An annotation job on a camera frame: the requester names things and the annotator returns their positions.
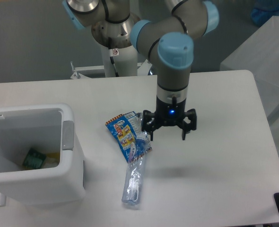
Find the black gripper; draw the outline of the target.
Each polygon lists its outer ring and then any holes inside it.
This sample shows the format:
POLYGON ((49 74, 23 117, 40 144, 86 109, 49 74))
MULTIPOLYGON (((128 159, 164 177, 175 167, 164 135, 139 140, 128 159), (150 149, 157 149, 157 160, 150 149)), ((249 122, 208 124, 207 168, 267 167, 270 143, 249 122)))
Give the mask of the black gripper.
POLYGON ((141 130, 150 135, 153 141, 153 133, 162 126, 181 126, 182 140, 185 140, 186 134, 197 129, 197 114, 195 109, 185 110, 186 100, 175 103, 165 103, 158 97, 156 99, 156 111, 144 110, 141 121, 141 130))

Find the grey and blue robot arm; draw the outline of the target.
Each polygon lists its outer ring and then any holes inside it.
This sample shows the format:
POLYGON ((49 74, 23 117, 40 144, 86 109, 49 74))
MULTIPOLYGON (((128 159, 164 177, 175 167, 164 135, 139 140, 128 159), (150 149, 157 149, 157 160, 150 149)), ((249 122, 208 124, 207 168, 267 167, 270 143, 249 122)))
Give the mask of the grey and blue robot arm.
POLYGON ((91 27, 97 43, 110 53, 132 47, 157 70, 156 110, 143 112, 141 129, 152 135, 177 126, 183 134, 197 128, 194 109, 186 110, 194 39, 217 28, 219 12, 211 1, 168 0, 170 17, 153 23, 131 13, 128 0, 64 0, 78 29, 91 27))

